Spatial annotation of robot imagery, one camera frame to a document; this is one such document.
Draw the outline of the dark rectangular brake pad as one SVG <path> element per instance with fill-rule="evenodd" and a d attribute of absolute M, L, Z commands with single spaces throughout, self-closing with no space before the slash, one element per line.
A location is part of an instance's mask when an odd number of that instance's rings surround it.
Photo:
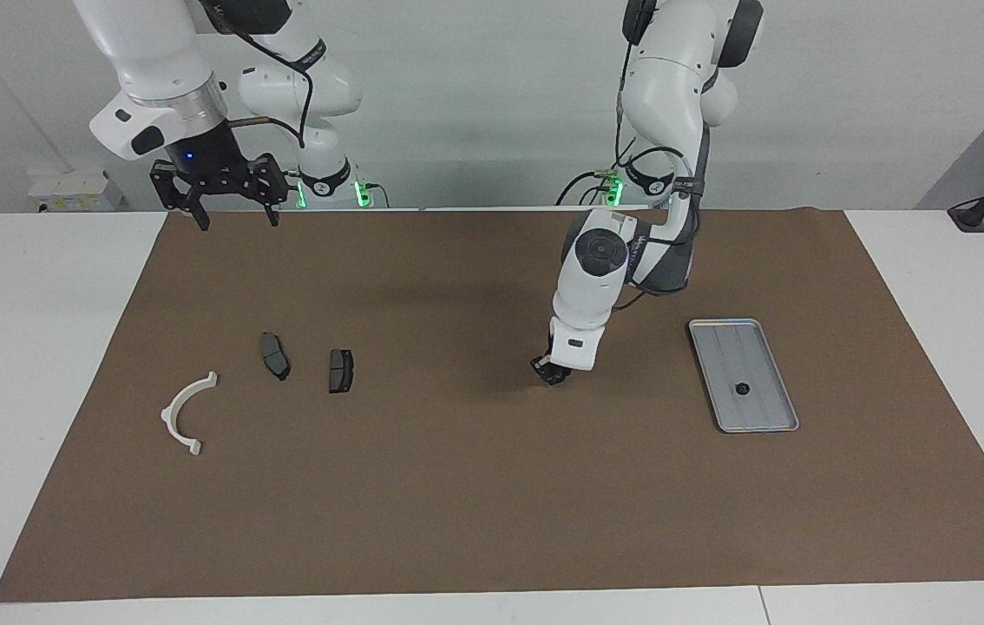
<path fill-rule="evenodd" d="M 329 353 L 329 394 L 346 394 L 350 391 L 356 373 L 356 361 L 349 349 L 333 349 Z"/>

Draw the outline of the silver metal tray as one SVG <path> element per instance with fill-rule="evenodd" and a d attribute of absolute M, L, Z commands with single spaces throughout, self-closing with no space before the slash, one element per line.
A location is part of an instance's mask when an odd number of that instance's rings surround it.
<path fill-rule="evenodd" d="M 717 427 L 727 434 L 791 432 L 800 419 L 761 324 L 754 318 L 699 318 L 687 325 Z M 749 395 L 734 391 L 749 384 Z"/>

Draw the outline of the white box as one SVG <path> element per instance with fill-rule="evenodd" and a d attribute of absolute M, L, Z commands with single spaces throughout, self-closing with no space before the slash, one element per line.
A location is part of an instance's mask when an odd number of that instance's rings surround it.
<path fill-rule="evenodd" d="M 36 211 L 100 213 L 127 208 L 122 191 L 103 169 L 63 174 L 36 174 L 30 178 L 28 201 Z"/>

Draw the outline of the brown table mat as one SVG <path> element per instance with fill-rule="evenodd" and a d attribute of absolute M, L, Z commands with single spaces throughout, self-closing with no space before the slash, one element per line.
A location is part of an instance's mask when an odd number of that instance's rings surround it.
<path fill-rule="evenodd" d="M 571 219 L 167 217 L 0 602 L 984 579 L 984 452 L 844 214 L 709 211 L 548 386 Z M 718 429 L 699 318 L 762 325 L 797 431 Z"/>

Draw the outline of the white curved plastic bracket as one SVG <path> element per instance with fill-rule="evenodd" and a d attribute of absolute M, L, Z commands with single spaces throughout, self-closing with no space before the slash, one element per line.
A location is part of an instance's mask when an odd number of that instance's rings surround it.
<path fill-rule="evenodd" d="M 215 371 L 210 371 L 207 375 L 202 378 L 195 380 L 193 383 L 184 386 L 174 395 L 167 404 L 166 407 L 160 412 L 161 422 L 166 426 L 169 436 L 179 444 L 183 444 L 187 448 L 187 452 L 191 456 L 197 457 L 201 454 L 203 443 L 201 440 L 188 437 L 180 431 L 179 427 L 179 416 L 184 405 L 199 392 L 206 391 L 207 389 L 214 388 L 217 386 L 219 381 L 219 375 Z"/>

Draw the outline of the dark curved brake pad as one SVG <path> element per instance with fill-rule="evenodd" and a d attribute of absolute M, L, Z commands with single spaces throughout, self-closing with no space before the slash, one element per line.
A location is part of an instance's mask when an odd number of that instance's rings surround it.
<path fill-rule="evenodd" d="M 278 380 L 285 381 L 291 372 L 291 363 L 285 355 L 280 337 L 272 332 L 262 332 L 259 336 L 259 355 L 262 357 L 266 369 L 277 377 Z"/>

